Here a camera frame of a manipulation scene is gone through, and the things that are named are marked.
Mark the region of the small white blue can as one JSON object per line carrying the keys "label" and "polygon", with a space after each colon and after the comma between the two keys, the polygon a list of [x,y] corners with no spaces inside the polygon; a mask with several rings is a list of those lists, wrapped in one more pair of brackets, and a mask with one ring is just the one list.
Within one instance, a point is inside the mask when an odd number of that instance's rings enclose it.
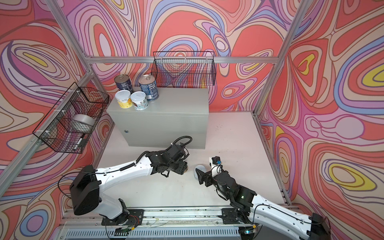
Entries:
{"label": "small white blue can", "polygon": [[195,169],[194,169],[194,177],[195,177],[196,180],[199,179],[196,170],[200,170],[200,171],[202,171],[203,173],[207,172],[207,169],[205,168],[204,165],[197,165],[197,166],[195,167]]}

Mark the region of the tall light blue can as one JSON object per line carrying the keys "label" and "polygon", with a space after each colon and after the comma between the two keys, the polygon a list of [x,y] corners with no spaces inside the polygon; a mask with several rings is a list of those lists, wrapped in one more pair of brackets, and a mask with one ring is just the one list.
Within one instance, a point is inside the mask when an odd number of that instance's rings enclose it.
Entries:
{"label": "tall light blue can", "polygon": [[156,79],[153,75],[143,75],[139,78],[139,85],[146,94],[148,101],[155,101],[159,97]]}

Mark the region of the small yellow can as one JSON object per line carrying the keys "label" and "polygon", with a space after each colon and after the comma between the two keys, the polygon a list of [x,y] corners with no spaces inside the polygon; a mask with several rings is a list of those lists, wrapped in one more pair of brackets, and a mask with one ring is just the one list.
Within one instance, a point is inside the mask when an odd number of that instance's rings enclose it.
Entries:
{"label": "small yellow can", "polygon": [[131,92],[129,90],[120,90],[115,94],[115,99],[117,100],[119,106],[122,109],[128,109],[133,106],[131,100]]}

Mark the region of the tall dark blue can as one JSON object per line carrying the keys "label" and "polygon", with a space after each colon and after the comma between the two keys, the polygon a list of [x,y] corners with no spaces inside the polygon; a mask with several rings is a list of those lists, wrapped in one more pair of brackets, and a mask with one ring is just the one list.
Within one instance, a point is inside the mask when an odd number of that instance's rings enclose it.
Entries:
{"label": "tall dark blue can", "polygon": [[128,75],[125,75],[125,74],[118,75],[114,78],[114,81],[116,83],[117,88],[120,91],[127,90],[131,94],[134,92],[131,78]]}

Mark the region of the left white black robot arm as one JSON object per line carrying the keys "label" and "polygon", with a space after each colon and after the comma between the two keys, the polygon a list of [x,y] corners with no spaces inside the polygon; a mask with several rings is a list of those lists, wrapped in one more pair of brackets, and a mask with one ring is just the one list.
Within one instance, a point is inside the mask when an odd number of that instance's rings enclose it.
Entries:
{"label": "left white black robot arm", "polygon": [[186,146],[192,137],[182,136],[162,151],[144,151],[131,162],[108,168],[83,167],[70,185],[74,215],[96,213],[103,217],[104,226],[136,226],[142,223],[132,214],[122,199],[115,199],[105,192],[115,185],[129,180],[160,174],[168,177],[170,172],[183,175],[188,168]]}

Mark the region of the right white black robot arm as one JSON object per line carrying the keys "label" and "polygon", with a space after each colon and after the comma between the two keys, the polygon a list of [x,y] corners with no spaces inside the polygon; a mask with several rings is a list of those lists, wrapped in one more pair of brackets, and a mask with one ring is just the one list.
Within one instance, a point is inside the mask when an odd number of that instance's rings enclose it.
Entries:
{"label": "right white black robot arm", "polygon": [[239,185],[223,169],[220,157],[210,158],[211,170],[195,168],[200,185],[213,186],[220,198],[230,202],[234,217],[231,221],[266,226],[292,240],[329,240],[331,230],[326,218],[319,214],[301,214],[277,205],[255,191]]}

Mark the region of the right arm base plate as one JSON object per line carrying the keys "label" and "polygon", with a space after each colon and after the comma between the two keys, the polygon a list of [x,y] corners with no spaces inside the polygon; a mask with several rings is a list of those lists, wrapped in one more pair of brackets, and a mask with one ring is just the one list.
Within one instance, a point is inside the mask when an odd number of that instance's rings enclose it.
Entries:
{"label": "right arm base plate", "polygon": [[225,225],[229,224],[255,224],[249,219],[250,214],[248,212],[240,211],[234,208],[223,208],[221,215],[218,217],[223,220]]}

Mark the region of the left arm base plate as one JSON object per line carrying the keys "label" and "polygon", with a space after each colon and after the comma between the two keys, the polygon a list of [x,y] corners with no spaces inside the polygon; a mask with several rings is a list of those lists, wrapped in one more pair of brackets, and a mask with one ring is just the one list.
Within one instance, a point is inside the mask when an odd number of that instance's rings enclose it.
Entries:
{"label": "left arm base plate", "polygon": [[143,222],[144,210],[133,209],[123,210],[123,212],[114,219],[103,217],[102,226],[131,226],[137,227]]}

